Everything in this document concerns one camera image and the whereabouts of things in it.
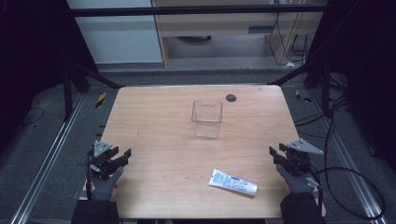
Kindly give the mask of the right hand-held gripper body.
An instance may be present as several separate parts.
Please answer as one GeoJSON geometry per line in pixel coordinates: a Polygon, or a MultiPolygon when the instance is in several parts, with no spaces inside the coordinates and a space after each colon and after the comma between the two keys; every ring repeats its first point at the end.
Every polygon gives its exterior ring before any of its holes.
{"type": "Polygon", "coordinates": [[[313,146],[303,138],[284,145],[291,148],[291,153],[285,154],[287,163],[282,166],[292,175],[301,175],[310,171],[310,154],[324,154],[323,150],[313,146]]]}

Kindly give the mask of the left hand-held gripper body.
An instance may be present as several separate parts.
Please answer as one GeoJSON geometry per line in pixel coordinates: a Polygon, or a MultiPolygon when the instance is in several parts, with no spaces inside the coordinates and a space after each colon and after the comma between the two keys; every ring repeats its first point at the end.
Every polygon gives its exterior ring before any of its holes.
{"type": "Polygon", "coordinates": [[[88,160],[86,161],[88,170],[93,175],[102,179],[109,179],[118,167],[114,167],[113,158],[108,158],[106,152],[114,148],[109,143],[95,141],[92,149],[88,152],[88,160]]]}

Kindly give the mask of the person's right hand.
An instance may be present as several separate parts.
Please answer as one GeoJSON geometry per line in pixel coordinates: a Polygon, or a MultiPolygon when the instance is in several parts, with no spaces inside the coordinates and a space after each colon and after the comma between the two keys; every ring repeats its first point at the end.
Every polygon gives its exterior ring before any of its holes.
{"type": "Polygon", "coordinates": [[[312,193],[318,183],[308,174],[292,175],[282,165],[276,165],[277,172],[284,178],[291,193],[312,193]]]}

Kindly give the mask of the person's left hand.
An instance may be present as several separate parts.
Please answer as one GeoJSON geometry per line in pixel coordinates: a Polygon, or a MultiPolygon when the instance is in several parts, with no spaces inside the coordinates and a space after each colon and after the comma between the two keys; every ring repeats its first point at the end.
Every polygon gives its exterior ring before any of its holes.
{"type": "Polygon", "coordinates": [[[93,175],[90,185],[92,199],[94,201],[109,202],[117,187],[117,181],[120,179],[123,172],[124,168],[121,166],[109,179],[102,179],[93,175]]]}

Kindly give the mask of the white tube with blue print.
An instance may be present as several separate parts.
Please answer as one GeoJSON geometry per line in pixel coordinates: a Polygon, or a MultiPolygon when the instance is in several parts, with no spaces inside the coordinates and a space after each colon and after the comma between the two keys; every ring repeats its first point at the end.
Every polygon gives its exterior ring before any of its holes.
{"type": "Polygon", "coordinates": [[[227,189],[234,192],[255,196],[258,186],[252,182],[238,178],[233,175],[214,169],[209,179],[208,185],[211,187],[227,189]]]}

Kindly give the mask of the clear plastic box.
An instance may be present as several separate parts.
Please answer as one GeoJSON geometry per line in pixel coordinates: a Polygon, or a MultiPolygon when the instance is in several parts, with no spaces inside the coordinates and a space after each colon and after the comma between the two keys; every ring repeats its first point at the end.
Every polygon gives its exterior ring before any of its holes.
{"type": "Polygon", "coordinates": [[[222,102],[194,101],[191,121],[194,135],[201,138],[218,138],[222,123],[222,102]]]}

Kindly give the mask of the white cabinet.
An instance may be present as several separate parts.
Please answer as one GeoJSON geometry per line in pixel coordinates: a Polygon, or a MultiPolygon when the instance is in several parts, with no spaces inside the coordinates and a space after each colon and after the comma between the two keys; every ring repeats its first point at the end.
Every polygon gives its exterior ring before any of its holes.
{"type": "MultiPolygon", "coordinates": [[[[152,7],[151,0],[66,0],[71,9],[152,7]]],[[[153,16],[79,17],[78,27],[96,64],[161,63],[153,16]]]]}

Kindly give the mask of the light wooden desk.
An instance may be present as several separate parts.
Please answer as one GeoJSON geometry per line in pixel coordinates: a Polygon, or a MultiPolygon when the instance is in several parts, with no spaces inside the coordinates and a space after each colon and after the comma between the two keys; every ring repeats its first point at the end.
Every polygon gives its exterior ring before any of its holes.
{"type": "MultiPolygon", "coordinates": [[[[314,5],[327,0],[151,0],[154,7],[314,5]]],[[[322,18],[320,12],[158,15],[161,38],[205,35],[266,35],[277,63],[291,60],[293,39],[310,35],[322,18]]]]}

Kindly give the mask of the aluminium floor rail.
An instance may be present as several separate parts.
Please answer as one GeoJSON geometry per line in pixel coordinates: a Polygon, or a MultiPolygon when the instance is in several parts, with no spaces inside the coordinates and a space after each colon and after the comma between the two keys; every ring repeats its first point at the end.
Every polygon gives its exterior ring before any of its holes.
{"type": "Polygon", "coordinates": [[[18,206],[18,209],[13,214],[9,224],[25,224],[30,216],[35,203],[44,188],[52,167],[57,161],[57,158],[64,147],[64,142],[66,141],[78,113],[82,107],[82,104],[86,98],[86,93],[78,93],[75,102],[72,105],[72,112],[70,117],[63,122],[60,131],[57,133],[55,139],[53,140],[49,152],[43,160],[39,170],[35,175],[35,179],[25,194],[22,202],[18,206]]]}
{"type": "Polygon", "coordinates": [[[320,119],[327,128],[324,147],[325,156],[323,173],[325,174],[325,183],[329,196],[339,207],[355,218],[363,219],[370,224],[389,224],[385,216],[387,205],[381,191],[367,176],[360,172],[357,164],[352,160],[352,157],[347,152],[347,148],[339,132],[336,131],[334,120],[328,118],[328,115],[345,100],[343,98],[338,98],[334,101],[334,105],[331,105],[328,109],[323,109],[319,94],[316,91],[309,91],[309,94],[318,112],[322,114],[320,119]],[[329,165],[330,149],[336,153],[341,166],[329,165]],[[363,210],[362,214],[348,208],[347,205],[341,201],[341,197],[335,194],[335,190],[329,180],[330,171],[342,172],[347,176],[350,186],[353,188],[353,192],[361,205],[361,209],[363,210]]]}

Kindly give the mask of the black frame strut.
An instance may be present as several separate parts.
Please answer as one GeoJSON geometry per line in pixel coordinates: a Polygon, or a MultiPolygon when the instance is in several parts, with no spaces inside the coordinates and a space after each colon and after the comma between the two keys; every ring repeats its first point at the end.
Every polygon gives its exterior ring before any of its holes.
{"type": "Polygon", "coordinates": [[[64,86],[64,121],[68,121],[73,113],[72,105],[72,86],[75,86],[78,92],[88,92],[90,84],[85,76],[91,77],[102,84],[105,84],[111,89],[122,88],[121,84],[117,84],[103,76],[98,72],[82,66],[81,64],[69,64],[63,71],[63,86],[64,86]]]}
{"type": "Polygon", "coordinates": [[[327,117],[330,116],[330,66],[323,60],[308,60],[302,66],[287,75],[269,82],[269,85],[281,86],[293,78],[306,74],[304,86],[308,89],[321,83],[321,109],[327,117]]]}

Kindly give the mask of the black horizontal frame bar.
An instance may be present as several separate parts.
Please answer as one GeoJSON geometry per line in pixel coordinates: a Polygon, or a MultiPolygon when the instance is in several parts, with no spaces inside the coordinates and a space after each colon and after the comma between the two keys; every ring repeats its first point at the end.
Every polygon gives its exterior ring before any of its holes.
{"type": "Polygon", "coordinates": [[[251,5],[251,6],[195,6],[195,7],[128,7],[69,9],[74,17],[198,15],[238,13],[322,12],[327,5],[251,5]]]}

